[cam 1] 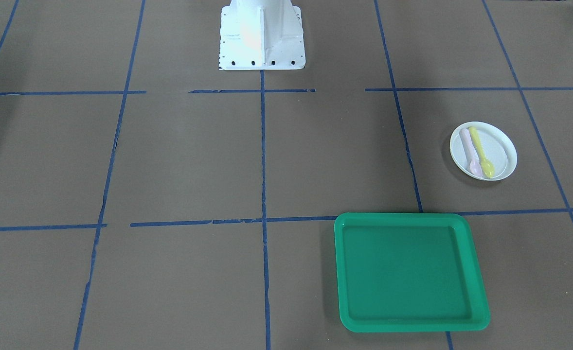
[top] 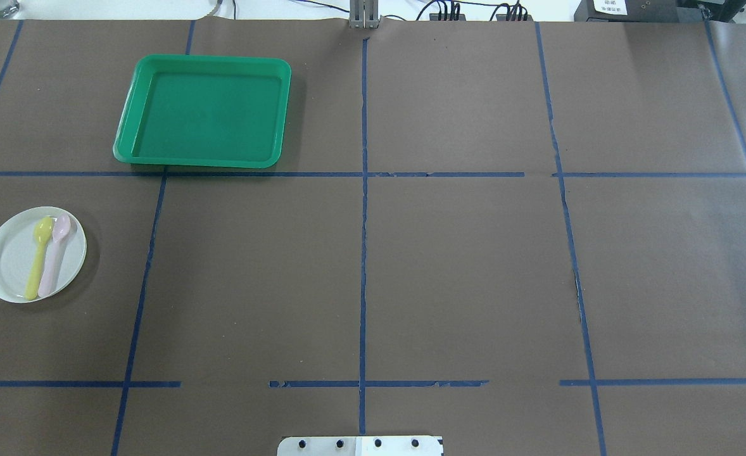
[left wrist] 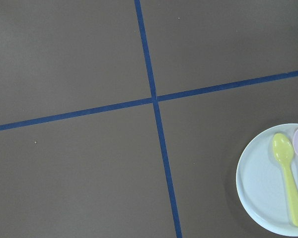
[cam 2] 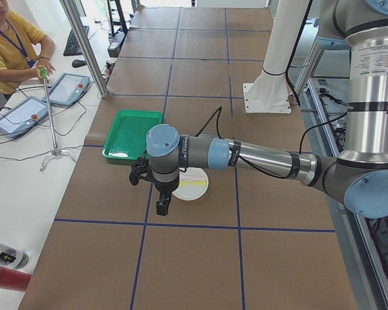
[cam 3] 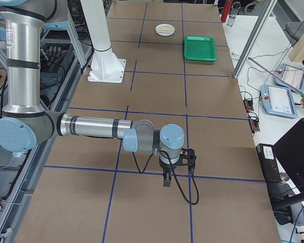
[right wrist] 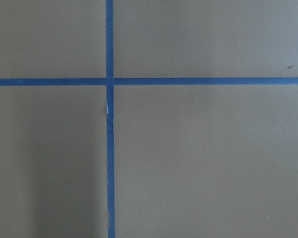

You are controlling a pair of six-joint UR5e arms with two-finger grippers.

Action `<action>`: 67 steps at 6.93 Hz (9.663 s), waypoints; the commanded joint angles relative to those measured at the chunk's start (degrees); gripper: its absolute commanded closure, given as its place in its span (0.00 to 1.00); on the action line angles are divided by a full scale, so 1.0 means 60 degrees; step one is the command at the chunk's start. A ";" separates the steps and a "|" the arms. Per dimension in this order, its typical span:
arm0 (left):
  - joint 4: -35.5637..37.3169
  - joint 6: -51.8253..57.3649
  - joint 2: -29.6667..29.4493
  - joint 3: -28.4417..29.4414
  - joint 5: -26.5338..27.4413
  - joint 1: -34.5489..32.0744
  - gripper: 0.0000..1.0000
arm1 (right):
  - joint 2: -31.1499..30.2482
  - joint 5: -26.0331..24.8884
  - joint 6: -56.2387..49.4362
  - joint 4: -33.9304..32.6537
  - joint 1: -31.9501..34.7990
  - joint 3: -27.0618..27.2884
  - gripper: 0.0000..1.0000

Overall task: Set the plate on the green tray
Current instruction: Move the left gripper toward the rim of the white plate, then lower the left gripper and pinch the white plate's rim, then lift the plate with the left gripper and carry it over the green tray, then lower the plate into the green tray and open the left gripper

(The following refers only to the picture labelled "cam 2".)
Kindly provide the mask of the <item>person's hand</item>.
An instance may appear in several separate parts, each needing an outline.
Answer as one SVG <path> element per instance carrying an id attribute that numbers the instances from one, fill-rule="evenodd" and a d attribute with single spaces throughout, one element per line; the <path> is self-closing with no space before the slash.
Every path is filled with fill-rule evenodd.
<path id="1" fill-rule="evenodd" d="M 43 81 L 41 69 L 46 70 L 47 76 L 51 76 L 54 73 L 54 71 L 56 70 L 49 59 L 44 58 L 44 57 L 39 58 L 37 63 L 36 63 L 36 72 L 37 72 L 37 77 L 40 80 L 40 82 Z"/>

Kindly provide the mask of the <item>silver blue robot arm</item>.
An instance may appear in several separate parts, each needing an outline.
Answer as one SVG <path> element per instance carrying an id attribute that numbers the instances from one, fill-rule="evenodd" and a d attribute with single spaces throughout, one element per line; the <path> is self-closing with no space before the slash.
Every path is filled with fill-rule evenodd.
<path id="1" fill-rule="evenodd" d="M 241 166 L 299 180 L 360 216 L 388 216 L 388 1 L 322 1 L 318 37 L 352 50 L 343 151 L 336 158 L 297 154 L 157 125 L 146 136 L 157 214 L 168 213 L 182 168 Z"/>

